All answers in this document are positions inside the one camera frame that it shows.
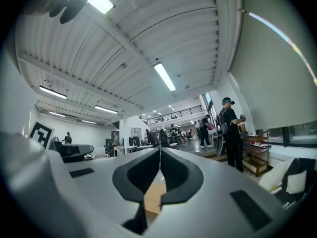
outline ceiling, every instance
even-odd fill
[[[238,13],[228,13],[237,0],[110,1],[115,7],[106,15],[88,3],[63,25],[47,14],[18,19],[20,70],[41,110],[110,124],[216,87],[237,42]],[[157,62],[176,91],[154,70]],[[46,94],[40,85],[67,99]]]

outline cabinet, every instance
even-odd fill
[[[243,147],[243,151],[248,154],[242,160],[243,166],[252,171],[256,176],[259,176],[260,173],[268,168],[268,131],[259,136],[242,138],[242,140],[248,142],[248,145]]]
[[[131,136],[132,137],[139,137],[142,140],[142,131],[141,128],[132,127],[131,128]]]

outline gray window shade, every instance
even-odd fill
[[[316,44],[289,1],[244,0],[244,9],[282,30],[316,73]],[[278,34],[247,14],[231,73],[245,97],[255,129],[317,120],[317,87],[305,64]]]

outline white corrugated ceiling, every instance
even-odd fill
[[[187,99],[204,86],[212,89],[218,49],[216,0],[110,1],[115,7],[106,15],[87,4],[64,25],[59,16],[22,16],[18,20],[17,49],[26,54],[20,60],[25,79],[34,88],[43,85],[67,95],[67,103],[58,97],[39,96],[39,107],[109,123]],[[89,13],[92,10],[97,16]],[[162,62],[176,91],[170,92],[153,67],[147,68],[116,37],[118,32],[108,31],[103,20],[111,21],[151,66]],[[41,63],[25,62],[28,57]],[[49,65],[51,71],[44,71],[41,64]],[[76,81],[52,78],[51,72],[56,70]],[[76,84],[79,81],[115,98]],[[119,114],[94,112],[95,105]]]

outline wooden cart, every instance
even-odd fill
[[[267,170],[268,168],[268,131],[263,132],[259,136],[249,136],[242,138],[248,142],[248,146],[244,146],[244,152],[248,153],[242,162],[243,166],[253,172],[256,176]]]

